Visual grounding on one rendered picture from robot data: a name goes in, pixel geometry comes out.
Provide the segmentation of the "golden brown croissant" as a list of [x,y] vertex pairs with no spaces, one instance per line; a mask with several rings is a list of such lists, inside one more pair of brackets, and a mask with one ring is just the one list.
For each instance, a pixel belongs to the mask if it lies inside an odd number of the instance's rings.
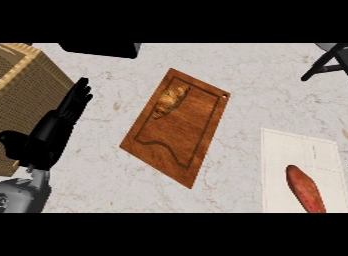
[[191,91],[191,86],[179,86],[176,88],[167,89],[158,99],[157,106],[154,108],[152,117],[155,119],[167,116],[176,108],[180,106],[182,101],[185,100],[188,93]]

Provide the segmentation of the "white placemat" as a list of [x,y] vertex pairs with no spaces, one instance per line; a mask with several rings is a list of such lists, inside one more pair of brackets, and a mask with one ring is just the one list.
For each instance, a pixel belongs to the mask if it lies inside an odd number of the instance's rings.
[[313,179],[328,213],[348,213],[348,192],[337,142],[262,129],[263,211],[304,213],[290,189],[287,167],[296,165]]

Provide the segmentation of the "brown wooden cutting board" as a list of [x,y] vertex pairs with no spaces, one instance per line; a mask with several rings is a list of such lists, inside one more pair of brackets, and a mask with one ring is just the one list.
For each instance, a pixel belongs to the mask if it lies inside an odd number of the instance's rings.
[[[189,93],[178,109],[154,118],[161,93]],[[166,74],[120,147],[188,188],[194,187],[231,93],[175,68]]]

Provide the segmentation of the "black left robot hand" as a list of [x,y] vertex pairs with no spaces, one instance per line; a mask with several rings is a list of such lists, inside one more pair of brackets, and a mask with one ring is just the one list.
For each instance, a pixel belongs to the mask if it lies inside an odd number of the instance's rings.
[[6,156],[18,160],[21,166],[49,170],[58,163],[74,126],[93,98],[90,90],[89,79],[82,78],[73,86],[58,109],[48,112],[33,132],[24,134],[6,130],[0,133]]

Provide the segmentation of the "red elongated squash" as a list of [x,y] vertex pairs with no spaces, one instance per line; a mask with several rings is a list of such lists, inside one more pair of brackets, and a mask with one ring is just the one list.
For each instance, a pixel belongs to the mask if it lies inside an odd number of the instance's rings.
[[296,165],[287,167],[287,182],[306,211],[325,213],[327,207],[316,182]]

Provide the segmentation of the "tan wicker basket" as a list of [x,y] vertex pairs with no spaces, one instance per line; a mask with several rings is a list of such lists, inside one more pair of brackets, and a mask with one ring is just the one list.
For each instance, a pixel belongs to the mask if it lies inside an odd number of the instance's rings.
[[[74,85],[45,52],[25,43],[0,43],[0,133],[28,134],[56,109]],[[0,176],[12,176],[18,161],[0,143]]]

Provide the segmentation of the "black appliance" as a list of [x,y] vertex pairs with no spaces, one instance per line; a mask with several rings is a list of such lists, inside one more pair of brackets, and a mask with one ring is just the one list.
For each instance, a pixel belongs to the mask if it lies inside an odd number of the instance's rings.
[[139,55],[141,43],[61,43],[61,47],[73,53],[135,59]]

